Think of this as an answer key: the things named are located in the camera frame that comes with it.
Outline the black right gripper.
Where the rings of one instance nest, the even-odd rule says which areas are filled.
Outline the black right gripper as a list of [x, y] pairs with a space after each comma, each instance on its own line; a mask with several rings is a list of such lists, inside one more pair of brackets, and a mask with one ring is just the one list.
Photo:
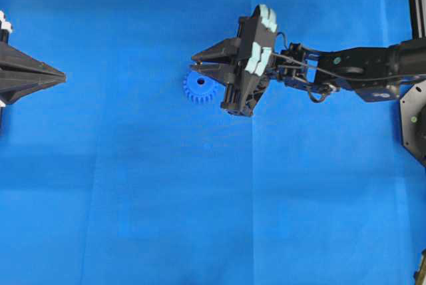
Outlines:
[[264, 73], [270, 66], [278, 25], [275, 11], [259, 4], [252, 16], [239, 18], [237, 37], [223, 41], [191, 56], [190, 68], [226, 86], [221, 108], [231, 115], [250, 117], [266, 88]]

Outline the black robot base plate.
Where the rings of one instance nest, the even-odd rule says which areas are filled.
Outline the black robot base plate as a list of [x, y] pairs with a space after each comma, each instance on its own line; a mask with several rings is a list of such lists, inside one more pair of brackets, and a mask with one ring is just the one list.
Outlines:
[[399, 102], [403, 147], [425, 166], [425, 81], [413, 85]]

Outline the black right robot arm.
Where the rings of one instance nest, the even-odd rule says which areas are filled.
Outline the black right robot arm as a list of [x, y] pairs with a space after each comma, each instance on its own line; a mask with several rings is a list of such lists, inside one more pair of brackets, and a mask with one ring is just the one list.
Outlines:
[[220, 106], [231, 115], [251, 117], [270, 81], [305, 91], [313, 103], [342, 89], [365, 102], [399, 98], [401, 85], [425, 80], [425, 39], [389, 47], [317, 51], [292, 43], [275, 52], [276, 12], [259, 4], [240, 17], [235, 37], [192, 56], [190, 68], [225, 88]]

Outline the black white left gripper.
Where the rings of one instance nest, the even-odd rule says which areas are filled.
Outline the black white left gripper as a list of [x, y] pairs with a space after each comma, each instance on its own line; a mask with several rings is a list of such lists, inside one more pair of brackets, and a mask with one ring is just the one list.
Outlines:
[[9, 71], [28, 72], [20, 75], [6, 73], [1, 76], [1, 101], [3, 103], [12, 105], [24, 96], [66, 82], [63, 72], [8, 45], [9, 36], [13, 33], [13, 26], [3, 11], [0, 11], [0, 22], [1, 68]]

